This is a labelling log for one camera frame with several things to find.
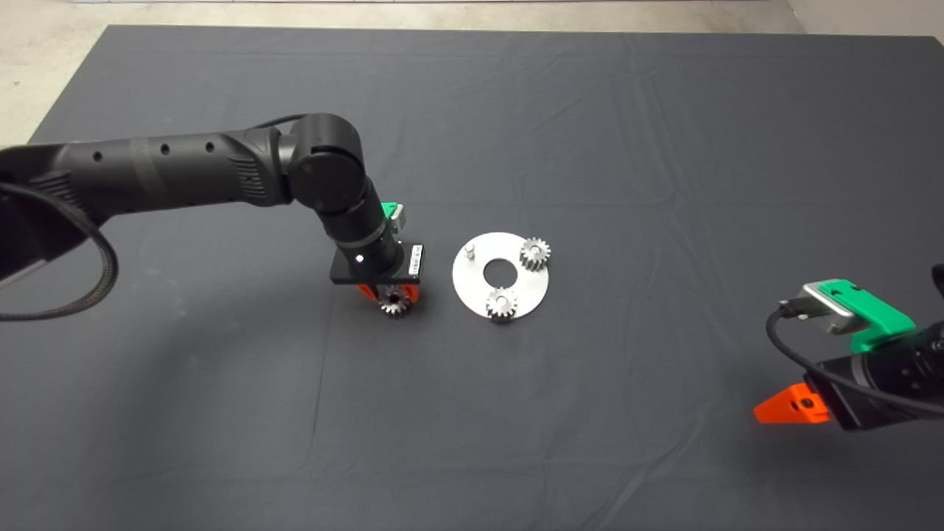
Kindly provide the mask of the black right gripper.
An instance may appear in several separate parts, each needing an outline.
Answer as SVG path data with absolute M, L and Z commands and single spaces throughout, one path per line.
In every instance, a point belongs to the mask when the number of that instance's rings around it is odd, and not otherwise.
M 871 387 L 858 356 L 844 356 L 817 364 L 826 371 Z M 845 431 L 867 431 L 890 426 L 895 410 L 882 401 L 873 400 L 857 391 L 806 371 L 806 384 L 792 384 L 753 408 L 753 416 L 762 424 L 829 423 L 830 414 Z

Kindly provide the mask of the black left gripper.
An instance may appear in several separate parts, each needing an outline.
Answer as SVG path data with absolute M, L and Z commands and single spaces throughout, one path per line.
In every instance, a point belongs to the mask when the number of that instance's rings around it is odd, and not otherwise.
M 420 298 L 425 255 L 423 244 L 383 231 L 367 245 L 338 246 L 330 267 L 330 281 L 335 285 L 357 285 L 370 300 L 380 299 L 380 285 L 401 285 L 400 291 L 414 305 Z

